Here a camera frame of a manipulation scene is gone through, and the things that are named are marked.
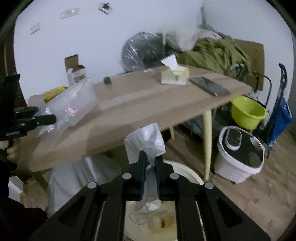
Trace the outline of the operator left hand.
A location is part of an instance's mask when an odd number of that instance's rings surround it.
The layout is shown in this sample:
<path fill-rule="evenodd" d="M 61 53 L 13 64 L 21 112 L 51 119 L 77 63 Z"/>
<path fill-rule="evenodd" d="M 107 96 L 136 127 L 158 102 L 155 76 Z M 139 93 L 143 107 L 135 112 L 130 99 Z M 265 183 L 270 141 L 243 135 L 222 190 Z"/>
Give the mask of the operator left hand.
<path fill-rule="evenodd" d="M 17 163 L 20 159 L 21 154 L 21 139 L 15 138 L 13 144 L 9 147 L 9 141 L 1 141 L 0 146 L 1 150 L 4 150 L 7 156 L 7 159 L 12 163 Z"/>

